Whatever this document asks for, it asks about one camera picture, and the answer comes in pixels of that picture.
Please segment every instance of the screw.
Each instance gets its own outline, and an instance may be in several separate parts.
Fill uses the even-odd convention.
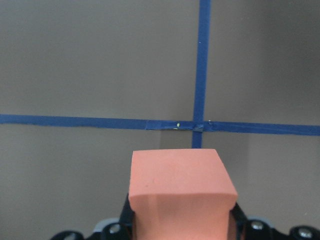
[[[73,232],[66,236],[63,240],[76,240],[77,235]]]
[[[312,232],[305,227],[299,228],[298,233],[301,237],[305,239],[311,239],[312,238]]]
[[[255,230],[262,230],[264,228],[264,224],[260,221],[251,222],[251,227]]]
[[[111,234],[116,234],[117,232],[119,232],[121,229],[120,224],[113,224],[110,228],[109,228],[109,233]]]

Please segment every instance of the gray backdrop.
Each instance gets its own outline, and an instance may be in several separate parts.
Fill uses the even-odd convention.
[[[197,0],[0,1],[0,113],[191,120]],[[320,125],[320,1],[212,2],[205,119]],[[132,151],[186,131],[0,125],[0,239],[117,217]],[[249,215],[320,228],[320,137],[204,133]]]

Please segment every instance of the black plastic part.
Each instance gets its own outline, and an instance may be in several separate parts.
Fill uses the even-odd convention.
[[[231,214],[236,222],[236,240],[241,239],[243,234],[244,225],[248,221],[247,216],[238,203],[235,204],[234,208],[231,210]]]
[[[255,229],[252,226],[252,223],[254,222],[261,223],[262,228]],[[263,221],[250,220],[250,221],[247,221],[244,226],[244,239],[245,240],[272,240],[273,231],[272,231],[272,228],[270,228],[269,225]]]
[[[134,216],[135,212],[130,207],[129,194],[127,194],[120,214],[119,223],[126,226],[130,235],[132,235],[132,223],[134,220]]]
[[[84,240],[84,236],[77,231],[62,231],[54,235],[50,240]]]
[[[300,229],[307,229],[310,231],[312,234],[312,237],[303,237],[299,234]],[[312,226],[306,226],[306,225],[301,225],[301,226],[295,226],[290,229],[290,236],[294,240],[320,240],[320,231]]]
[[[114,225],[118,225],[119,230],[117,232],[112,232],[111,228]],[[112,223],[107,225],[101,232],[101,240],[130,240],[131,234],[128,228],[121,223]]]

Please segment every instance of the blue tape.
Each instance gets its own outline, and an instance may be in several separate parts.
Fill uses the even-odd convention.
[[[193,121],[204,120],[210,33],[210,12],[211,0],[200,0]],[[199,149],[201,148],[201,146],[202,132],[194,131],[192,134],[192,148]]]
[[[246,134],[292,134],[302,136],[320,136],[320,126],[317,125],[290,125],[247,122],[207,122],[207,132],[230,132]]]
[[[222,121],[170,121],[72,116],[0,114],[0,124],[27,124],[52,127],[95,127],[132,130],[185,130],[193,133],[230,132],[251,134],[291,134],[320,136],[318,125],[290,125]]]

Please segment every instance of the tape line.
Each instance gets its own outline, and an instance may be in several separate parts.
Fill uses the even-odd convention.
[[[211,0],[200,0],[193,121],[204,120],[210,33],[210,12]],[[192,134],[192,148],[199,149],[201,148],[201,146],[202,132],[194,131]]]
[[[0,124],[27,124],[52,127],[94,127],[104,129],[132,130],[181,130],[193,131],[193,133],[230,132],[247,134],[290,134],[301,136],[320,136],[320,125],[291,125],[223,121],[171,121],[0,114]]]

